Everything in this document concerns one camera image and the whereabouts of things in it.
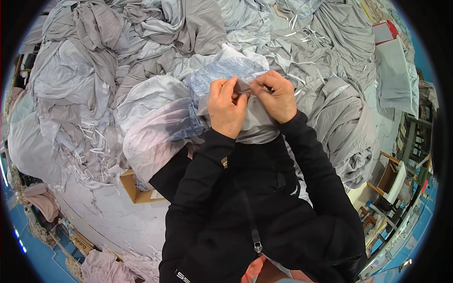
wooden chair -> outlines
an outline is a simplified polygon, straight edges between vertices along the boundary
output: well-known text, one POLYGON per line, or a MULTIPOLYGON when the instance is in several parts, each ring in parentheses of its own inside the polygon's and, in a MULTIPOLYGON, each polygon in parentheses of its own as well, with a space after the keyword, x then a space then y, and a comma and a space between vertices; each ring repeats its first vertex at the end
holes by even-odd
POLYGON ((384 155, 389 159, 381 180, 377 186, 374 186, 370 182, 366 183, 383 196, 390 204, 393 204, 397 198, 403 200, 400 196, 400 190, 403 187, 403 182, 406 178, 406 166, 404 165, 404 162, 382 151, 381 155, 384 155))

logo on sleeve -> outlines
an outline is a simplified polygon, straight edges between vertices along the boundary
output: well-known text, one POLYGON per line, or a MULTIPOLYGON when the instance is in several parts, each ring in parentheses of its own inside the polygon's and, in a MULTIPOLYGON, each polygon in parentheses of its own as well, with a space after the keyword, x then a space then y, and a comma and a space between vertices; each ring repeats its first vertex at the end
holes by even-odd
POLYGON ((178 274, 176 274, 176 277, 183 280, 185 283, 190 283, 190 280, 187 279, 181 272, 178 272, 178 274))

